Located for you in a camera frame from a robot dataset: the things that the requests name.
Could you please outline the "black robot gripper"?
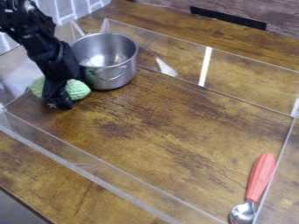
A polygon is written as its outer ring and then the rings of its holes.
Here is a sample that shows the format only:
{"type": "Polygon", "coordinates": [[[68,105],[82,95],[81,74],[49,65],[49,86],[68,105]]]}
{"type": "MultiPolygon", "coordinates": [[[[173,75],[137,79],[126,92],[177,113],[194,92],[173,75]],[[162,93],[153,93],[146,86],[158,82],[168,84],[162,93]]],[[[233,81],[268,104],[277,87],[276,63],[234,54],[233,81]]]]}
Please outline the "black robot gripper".
{"type": "Polygon", "coordinates": [[[61,41],[57,46],[37,54],[29,54],[45,76],[41,98],[56,109],[72,109],[74,101],[68,94],[66,80],[81,79],[80,64],[73,55],[70,46],[61,41]]]}

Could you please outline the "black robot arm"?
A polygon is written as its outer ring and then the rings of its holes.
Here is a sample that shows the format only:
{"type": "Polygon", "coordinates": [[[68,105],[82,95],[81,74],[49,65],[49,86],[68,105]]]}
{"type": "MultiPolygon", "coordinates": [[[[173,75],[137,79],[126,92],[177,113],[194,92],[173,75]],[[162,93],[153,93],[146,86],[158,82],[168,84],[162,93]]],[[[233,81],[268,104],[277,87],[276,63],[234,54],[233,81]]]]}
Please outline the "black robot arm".
{"type": "Polygon", "coordinates": [[[74,101],[66,92],[70,79],[81,81],[80,64],[66,42],[54,36],[52,17],[33,0],[0,0],[0,32],[25,49],[45,77],[41,98],[58,109],[70,109],[74,101]]]}

